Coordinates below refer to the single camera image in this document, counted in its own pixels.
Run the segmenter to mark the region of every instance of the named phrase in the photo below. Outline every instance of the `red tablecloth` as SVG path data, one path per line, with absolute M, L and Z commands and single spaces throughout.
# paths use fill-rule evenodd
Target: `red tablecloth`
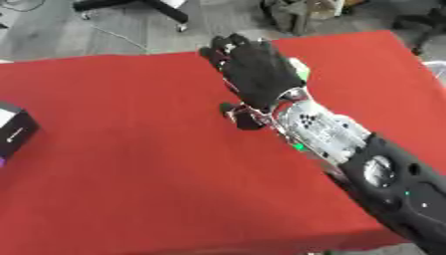
M 310 91 L 446 171 L 446 97 L 389 32 L 280 40 Z M 268 131 L 239 131 L 233 97 L 195 53 L 0 66 L 0 100 L 42 129 L 0 170 L 0 254 L 147 254 L 401 239 Z

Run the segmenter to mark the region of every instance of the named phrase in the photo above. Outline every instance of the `gray floor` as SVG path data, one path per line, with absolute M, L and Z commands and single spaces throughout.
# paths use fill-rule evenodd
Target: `gray floor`
M 26 7 L 40 0 L 25 1 Z M 12 26 L 0 31 L 0 59 L 11 61 L 61 58 L 96 54 L 160 54 L 195 51 L 214 35 L 240 32 L 252 38 L 279 39 L 291 35 L 276 32 L 263 19 L 257 8 L 259 0 L 189 0 L 181 9 L 190 15 L 190 29 L 176 33 L 175 23 L 141 4 L 98 11 L 89 22 L 71 9 L 71 0 L 47 0 L 40 9 L 29 13 L 5 10 L 0 21 Z M 435 0 L 372 0 L 356 9 L 353 16 L 314 22 L 309 36 L 388 29 L 395 15 L 425 13 Z M 113 31 L 143 45 L 139 49 L 129 42 L 92 27 Z M 411 42 L 420 27 L 395 33 Z M 446 60 L 446 36 L 433 39 L 426 46 L 424 60 Z M 418 255 L 413 245 L 386 247 L 367 253 L 335 254 Z

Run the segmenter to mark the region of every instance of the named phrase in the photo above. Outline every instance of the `robotic arm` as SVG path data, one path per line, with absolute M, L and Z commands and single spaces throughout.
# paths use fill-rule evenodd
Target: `robotic arm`
M 446 181 L 397 144 L 336 115 L 306 87 L 309 70 L 270 43 L 233 34 L 200 54 L 242 101 L 222 114 L 240 129 L 269 127 L 315 156 L 328 177 L 367 213 L 430 255 L 446 253 Z

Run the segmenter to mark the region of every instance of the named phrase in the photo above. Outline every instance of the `cable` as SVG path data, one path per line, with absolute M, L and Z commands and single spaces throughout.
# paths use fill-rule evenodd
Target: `cable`
M 128 38 L 128 37 L 126 37 L 126 36 L 119 35 L 119 34 L 114 33 L 114 32 L 112 32 L 112 31 L 108 31 L 108 30 L 102 29 L 102 28 L 100 28 L 100 27 L 98 27 L 98 26 L 96 26 L 96 25 L 94 25 L 94 24 L 91 24 L 91 26 L 92 26 L 94 29 L 98 29 L 99 31 L 101 31 L 101 32 L 103 32 L 103 33 L 106 33 L 106 34 L 109 34 L 109 35 L 113 35 L 113 36 L 115 36 L 115 37 L 118 37 L 118 38 L 121 38 L 121 39 L 124 39 L 124 40 L 128 41 L 129 43 L 131 43 L 131 44 L 137 46 L 137 48 L 139 48 L 139 49 L 141 49 L 142 51 L 144 51 L 144 54 L 149 54 L 149 53 L 150 53 L 150 51 L 149 51 L 145 46 L 133 42 L 133 40 L 131 40 L 130 38 Z
M 40 8 L 42 5 L 45 4 L 45 2 L 47 2 L 47 0 L 42 0 L 42 2 L 40 2 L 38 5 L 36 5 L 36 6 L 32 7 L 32 8 L 29 8 L 29 9 L 24 9 L 24 10 L 16 9 L 14 7 L 6 6 L 4 4 L 0 4 L 0 8 L 8 9 L 8 10 L 15 11 L 15 12 L 31 12 L 31 11 L 34 11 L 34 10 Z M 7 3 L 7 4 L 15 4 L 15 2 L 11 2 L 9 0 L 6 0 L 5 3 Z

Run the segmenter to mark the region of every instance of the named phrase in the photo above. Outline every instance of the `black chair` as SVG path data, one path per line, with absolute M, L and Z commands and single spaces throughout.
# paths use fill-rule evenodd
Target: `black chair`
M 415 45 L 412 49 L 413 54 L 420 55 L 423 53 L 424 44 L 429 41 L 429 39 L 446 32 L 445 12 L 446 0 L 441 0 L 439 6 L 432 8 L 427 15 L 401 15 L 396 17 L 393 22 L 393 28 L 404 28 L 404 22 L 415 22 L 429 26 L 430 29 L 415 40 Z
M 183 32 L 187 29 L 187 22 L 189 20 L 189 17 L 185 13 L 171 7 L 170 5 L 164 2 L 161 2 L 160 0 L 81 0 L 75 2 L 73 4 L 73 8 L 75 9 L 76 12 L 81 12 L 83 14 L 82 15 L 83 19 L 88 20 L 90 19 L 88 13 L 88 11 L 90 10 L 111 7 L 121 4 L 128 4 L 135 1 L 143 2 L 151 6 L 153 9 L 156 9 L 162 14 L 178 22 L 177 25 L 178 32 Z

